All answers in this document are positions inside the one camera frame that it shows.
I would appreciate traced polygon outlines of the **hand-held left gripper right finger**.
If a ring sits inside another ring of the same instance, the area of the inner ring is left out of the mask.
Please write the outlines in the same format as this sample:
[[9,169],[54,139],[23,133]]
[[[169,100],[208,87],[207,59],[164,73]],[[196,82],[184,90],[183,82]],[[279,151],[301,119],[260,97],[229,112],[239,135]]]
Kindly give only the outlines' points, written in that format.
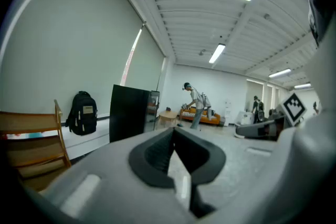
[[196,186],[196,212],[174,224],[334,222],[336,134],[290,128],[276,142],[240,140],[177,128],[225,154],[222,170]]

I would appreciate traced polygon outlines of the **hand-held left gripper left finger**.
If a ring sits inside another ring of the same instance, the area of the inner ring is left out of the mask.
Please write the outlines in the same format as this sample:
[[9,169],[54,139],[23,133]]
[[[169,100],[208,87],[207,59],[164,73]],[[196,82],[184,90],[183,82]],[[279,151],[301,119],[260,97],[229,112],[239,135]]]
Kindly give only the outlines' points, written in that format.
[[42,194],[25,188],[55,224],[191,224],[174,189],[154,188],[132,171],[131,150],[157,131],[103,146],[58,176]]

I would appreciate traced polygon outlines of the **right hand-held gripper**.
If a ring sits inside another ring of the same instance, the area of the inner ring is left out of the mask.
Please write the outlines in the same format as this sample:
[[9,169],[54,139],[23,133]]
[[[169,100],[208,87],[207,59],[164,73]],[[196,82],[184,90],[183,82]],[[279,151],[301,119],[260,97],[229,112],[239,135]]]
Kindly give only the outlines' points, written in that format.
[[276,141],[283,130],[297,126],[306,111],[307,108],[297,94],[292,93],[278,104],[275,109],[269,110],[268,121],[237,126],[234,136],[237,138]]

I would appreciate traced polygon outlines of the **black mini fridge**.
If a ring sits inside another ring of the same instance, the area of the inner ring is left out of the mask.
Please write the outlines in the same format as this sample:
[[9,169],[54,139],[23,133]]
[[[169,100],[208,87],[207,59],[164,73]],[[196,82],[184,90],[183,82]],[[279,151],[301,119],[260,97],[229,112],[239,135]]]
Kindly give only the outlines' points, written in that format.
[[109,142],[145,133],[146,107],[151,91],[114,85],[112,89]]

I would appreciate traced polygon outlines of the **white appliance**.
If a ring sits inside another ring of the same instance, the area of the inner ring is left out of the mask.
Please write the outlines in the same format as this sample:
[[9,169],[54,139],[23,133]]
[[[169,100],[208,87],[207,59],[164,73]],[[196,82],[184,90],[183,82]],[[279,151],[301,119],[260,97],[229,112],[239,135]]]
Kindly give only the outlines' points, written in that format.
[[254,122],[254,114],[251,112],[240,111],[236,118],[236,125],[251,125]]

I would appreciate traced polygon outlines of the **white water dispenser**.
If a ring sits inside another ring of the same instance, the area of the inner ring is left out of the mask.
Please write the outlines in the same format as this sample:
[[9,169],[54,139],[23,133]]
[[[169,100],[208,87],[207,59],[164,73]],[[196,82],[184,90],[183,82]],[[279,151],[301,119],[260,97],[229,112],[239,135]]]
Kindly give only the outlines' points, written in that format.
[[230,118],[231,118],[231,111],[232,111],[232,103],[231,100],[225,100],[225,109],[224,109],[224,118],[225,118],[225,126],[229,126]]

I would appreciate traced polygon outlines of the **orange sofa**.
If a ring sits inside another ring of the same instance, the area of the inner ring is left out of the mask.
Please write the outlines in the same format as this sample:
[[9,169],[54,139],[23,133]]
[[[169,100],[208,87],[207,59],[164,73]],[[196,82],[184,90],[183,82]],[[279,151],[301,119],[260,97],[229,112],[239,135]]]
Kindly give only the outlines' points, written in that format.
[[[193,121],[196,113],[196,107],[190,107],[189,109],[180,109],[179,116],[180,119]],[[221,117],[215,112],[211,112],[210,118],[207,116],[207,110],[203,110],[202,117],[199,121],[200,123],[220,125]]]

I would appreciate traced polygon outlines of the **black backpack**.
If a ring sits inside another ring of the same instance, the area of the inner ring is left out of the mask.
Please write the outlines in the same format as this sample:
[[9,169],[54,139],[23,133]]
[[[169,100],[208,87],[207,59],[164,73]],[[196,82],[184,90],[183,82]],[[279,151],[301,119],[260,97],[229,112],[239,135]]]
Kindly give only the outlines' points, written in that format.
[[94,133],[97,128],[97,105],[86,91],[79,91],[73,98],[72,106],[65,126],[76,135]]

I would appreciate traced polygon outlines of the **wooden coffee table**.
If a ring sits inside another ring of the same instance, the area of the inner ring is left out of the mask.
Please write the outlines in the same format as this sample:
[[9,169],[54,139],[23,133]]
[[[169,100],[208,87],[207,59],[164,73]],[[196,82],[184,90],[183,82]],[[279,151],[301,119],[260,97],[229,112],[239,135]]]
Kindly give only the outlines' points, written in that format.
[[159,114],[159,125],[161,126],[175,126],[178,113],[175,111],[163,111]]

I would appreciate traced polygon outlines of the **wooden rack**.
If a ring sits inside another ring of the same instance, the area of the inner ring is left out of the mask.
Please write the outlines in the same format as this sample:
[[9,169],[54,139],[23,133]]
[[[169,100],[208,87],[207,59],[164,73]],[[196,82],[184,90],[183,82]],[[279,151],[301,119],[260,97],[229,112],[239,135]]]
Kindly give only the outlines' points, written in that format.
[[53,114],[0,111],[0,141],[19,180],[41,192],[71,167],[61,130],[57,100]]

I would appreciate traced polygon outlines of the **narrow grey roller blind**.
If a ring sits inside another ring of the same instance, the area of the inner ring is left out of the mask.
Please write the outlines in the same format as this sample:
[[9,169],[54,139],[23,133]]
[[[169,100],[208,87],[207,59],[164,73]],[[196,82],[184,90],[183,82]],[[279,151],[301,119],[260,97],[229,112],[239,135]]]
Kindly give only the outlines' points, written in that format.
[[164,58],[146,25],[143,25],[132,45],[120,84],[142,90],[156,90]]

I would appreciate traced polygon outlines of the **wide grey roller blind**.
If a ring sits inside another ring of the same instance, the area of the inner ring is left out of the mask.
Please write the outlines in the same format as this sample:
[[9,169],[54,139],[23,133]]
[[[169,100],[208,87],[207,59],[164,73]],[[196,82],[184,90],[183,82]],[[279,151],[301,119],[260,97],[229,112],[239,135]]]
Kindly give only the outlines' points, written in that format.
[[128,0],[31,0],[0,68],[0,110],[64,115],[79,91],[110,110],[142,20]]

